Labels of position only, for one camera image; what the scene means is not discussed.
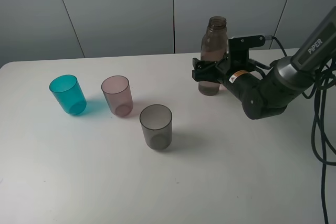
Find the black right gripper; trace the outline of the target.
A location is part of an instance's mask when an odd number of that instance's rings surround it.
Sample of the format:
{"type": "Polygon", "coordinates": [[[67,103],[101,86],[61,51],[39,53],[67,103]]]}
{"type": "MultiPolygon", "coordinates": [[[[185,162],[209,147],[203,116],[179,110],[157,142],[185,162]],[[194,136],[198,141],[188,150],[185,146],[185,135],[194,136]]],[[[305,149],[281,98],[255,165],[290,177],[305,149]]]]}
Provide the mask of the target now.
{"type": "Polygon", "coordinates": [[[263,79],[265,72],[258,68],[249,58],[249,52],[229,52],[220,61],[206,61],[197,58],[192,59],[192,78],[196,82],[211,82],[222,84],[240,102],[244,95],[253,87],[258,86],[260,79],[252,75],[257,72],[263,79]]]}

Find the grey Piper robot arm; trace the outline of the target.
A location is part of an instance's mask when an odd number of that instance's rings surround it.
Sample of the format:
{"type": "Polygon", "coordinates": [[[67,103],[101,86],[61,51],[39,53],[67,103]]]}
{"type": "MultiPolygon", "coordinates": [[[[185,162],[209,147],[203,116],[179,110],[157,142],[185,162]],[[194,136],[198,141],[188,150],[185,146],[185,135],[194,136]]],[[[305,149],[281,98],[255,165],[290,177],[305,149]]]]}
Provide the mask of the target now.
{"type": "Polygon", "coordinates": [[[266,40],[263,35],[229,39],[228,54],[220,61],[193,58],[192,78],[222,84],[252,120],[280,115],[309,87],[320,86],[318,74],[335,56],[335,9],[293,56],[275,60],[269,66],[249,57],[249,50],[263,46],[266,40]]]}

